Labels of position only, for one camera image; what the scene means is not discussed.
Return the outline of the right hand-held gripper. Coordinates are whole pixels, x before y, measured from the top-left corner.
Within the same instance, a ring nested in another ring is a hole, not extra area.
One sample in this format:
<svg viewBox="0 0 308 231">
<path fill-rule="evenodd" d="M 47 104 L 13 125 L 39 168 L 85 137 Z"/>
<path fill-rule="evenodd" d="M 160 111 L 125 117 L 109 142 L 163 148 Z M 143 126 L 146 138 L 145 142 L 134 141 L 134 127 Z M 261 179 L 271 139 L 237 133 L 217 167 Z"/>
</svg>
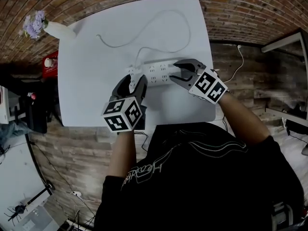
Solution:
<svg viewBox="0 0 308 231">
<path fill-rule="evenodd" d="M 201 67 L 201 63 L 196 59 L 181 59 L 173 65 L 181 70 L 197 74 L 197 76 L 170 75 L 169 78 L 199 99 L 216 104 L 228 90 L 228 87 L 212 69 L 206 66 Z"/>
</svg>

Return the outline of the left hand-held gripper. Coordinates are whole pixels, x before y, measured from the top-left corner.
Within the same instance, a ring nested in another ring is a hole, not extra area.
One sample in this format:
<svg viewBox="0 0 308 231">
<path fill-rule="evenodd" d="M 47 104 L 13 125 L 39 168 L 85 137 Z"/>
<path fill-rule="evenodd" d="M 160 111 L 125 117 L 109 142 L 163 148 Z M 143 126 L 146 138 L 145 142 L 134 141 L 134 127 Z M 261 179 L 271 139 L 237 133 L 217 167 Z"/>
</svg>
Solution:
<svg viewBox="0 0 308 231">
<path fill-rule="evenodd" d="M 113 89 L 109 102 L 103 107 L 101 117 L 111 132 L 145 130 L 147 107 L 141 103 L 146 95 L 148 80 L 146 75 L 140 77 L 134 89 L 135 97 L 128 97 L 130 82 L 130 75 L 123 77 Z"/>
</svg>

